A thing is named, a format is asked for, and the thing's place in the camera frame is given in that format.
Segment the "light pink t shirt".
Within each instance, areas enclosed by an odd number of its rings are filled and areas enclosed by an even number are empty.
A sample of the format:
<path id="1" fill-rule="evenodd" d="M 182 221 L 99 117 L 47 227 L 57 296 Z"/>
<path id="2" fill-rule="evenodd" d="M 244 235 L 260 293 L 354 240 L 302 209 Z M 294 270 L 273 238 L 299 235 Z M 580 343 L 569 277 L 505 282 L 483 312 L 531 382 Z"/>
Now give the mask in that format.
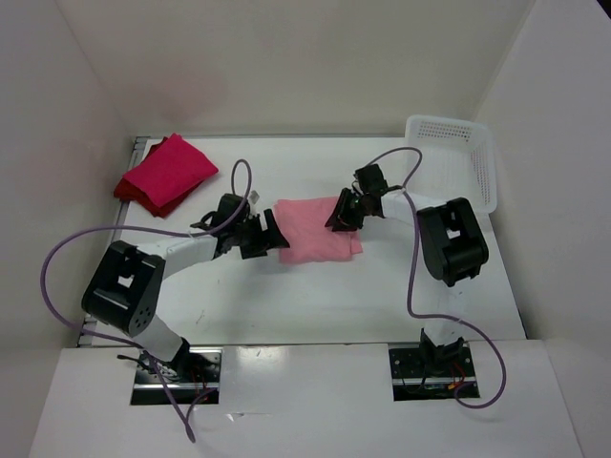
<path id="1" fill-rule="evenodd" d="M 273 207 L 274 217 L 289 247 L 279 251 L 282 264 L 345 262 L 363 252 L 355 232 L 332 232 L 325 227 L 337 197 L 280 199 Z"/>

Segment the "dark red t shirt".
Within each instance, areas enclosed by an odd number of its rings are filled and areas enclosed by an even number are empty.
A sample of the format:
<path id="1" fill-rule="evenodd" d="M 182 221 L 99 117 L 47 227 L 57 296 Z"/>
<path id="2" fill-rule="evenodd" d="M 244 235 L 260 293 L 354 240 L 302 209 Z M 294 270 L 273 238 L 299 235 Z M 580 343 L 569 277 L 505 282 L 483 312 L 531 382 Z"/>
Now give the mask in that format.
<path id="1" fill-rule="evenodd" d="M 115 198 L 135 201 L 157 218 L 166 218 L 169 215 L 164 205 L 158 202 L 158 196 L 165 191 L 166 186 L 163 184 L 163 161 L 156 158 L 158 150 L 167 140 L 168 137 L 165 136 L 161 142 L 153 145 L 147 157 L 135 169 L 127 172 L 114 190 Z"/>

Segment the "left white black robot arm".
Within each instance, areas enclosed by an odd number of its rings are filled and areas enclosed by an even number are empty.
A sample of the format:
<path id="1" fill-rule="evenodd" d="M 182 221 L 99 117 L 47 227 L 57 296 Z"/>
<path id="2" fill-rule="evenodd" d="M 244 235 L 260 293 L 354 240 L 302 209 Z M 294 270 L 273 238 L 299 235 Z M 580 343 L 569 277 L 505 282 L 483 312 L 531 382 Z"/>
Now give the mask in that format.
<path id="1" fill-rule="evenodd" d="M 157 360 L 167 380 L 202 379 L 209 363 L 157 315 L 164 280 L 196 264 L 215 260 L 238 247 L 244 260 L 288 248 L 273 212 L 257 214 L 234 194 L 191 225 L 198 232 L 155 243 L 133 245 L 117 240 L 107 248 L 87 286 L 81 305 L 97 320 L 128 336 Z"/>

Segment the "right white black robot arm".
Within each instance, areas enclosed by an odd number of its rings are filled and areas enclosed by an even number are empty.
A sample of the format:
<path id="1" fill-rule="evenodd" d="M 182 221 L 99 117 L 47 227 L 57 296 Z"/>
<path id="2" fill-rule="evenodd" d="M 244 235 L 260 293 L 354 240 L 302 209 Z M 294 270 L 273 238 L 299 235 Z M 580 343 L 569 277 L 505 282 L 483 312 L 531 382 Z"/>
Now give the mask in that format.
<path id="1" fill-rule="evenodd" d="M 404 222 L 414 229 L 407 309 L 422 320 L 419 364 L 430 375 L 452 369 L 462 356 L 464 338 L 458 332 L 464 308 L 460 281 L 480 274 L 489 249 L 471 203 L 455 198 L 435 205 L 429 198 L 412 197 L 401 186 L 390 186 L 380 167 L 370 164 L 354 173 L 355 183 L 341 191 L 325 227 L 333 232 L 355 232 L 366 217 Z M 413 306 L 415 274 L 422 259 L 429 276 L 443 284 L 433 311 L 419 313 Z"/>

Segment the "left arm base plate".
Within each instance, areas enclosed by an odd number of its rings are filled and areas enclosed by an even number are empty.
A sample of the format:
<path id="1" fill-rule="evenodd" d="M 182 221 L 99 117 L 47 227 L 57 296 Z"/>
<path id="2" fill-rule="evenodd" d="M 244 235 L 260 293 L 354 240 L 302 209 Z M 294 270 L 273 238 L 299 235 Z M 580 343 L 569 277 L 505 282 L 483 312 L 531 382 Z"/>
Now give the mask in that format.
<path id="1" fill-rule="evenodd" d="M 203 359 L 199 369 L 191 370 L 186 375 L 179 375 L 176 371 L 158 363 L 161 378 L 144 355 L 139 354 L 136 359 L 127 357 L 128 361 L 137 365 L 130 405 L 169 405 L 170 402 L 161 381 L 167 384 L 180 406 L 190 405 L 199 396 L 201 396 L 200 404 L 216 405 L 220 397 L 222 349 L 220 347 L 194 347 L 191 353 Z"/>

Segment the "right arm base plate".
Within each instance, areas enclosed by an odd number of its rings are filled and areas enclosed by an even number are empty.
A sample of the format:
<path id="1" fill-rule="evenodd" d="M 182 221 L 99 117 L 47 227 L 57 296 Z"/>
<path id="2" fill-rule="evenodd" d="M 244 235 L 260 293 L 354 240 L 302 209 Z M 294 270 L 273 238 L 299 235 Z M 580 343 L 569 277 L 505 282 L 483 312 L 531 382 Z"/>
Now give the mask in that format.
<path id="1" fill-rule="evenodd" d="M 457 389 L 459 399 L 480 397 L 472 353 L 466 344 L 456 362 L 439 369 L 425 367 L 415 343 L 391 345 L 388 353 L 395 402 L 452 399 Z"/>

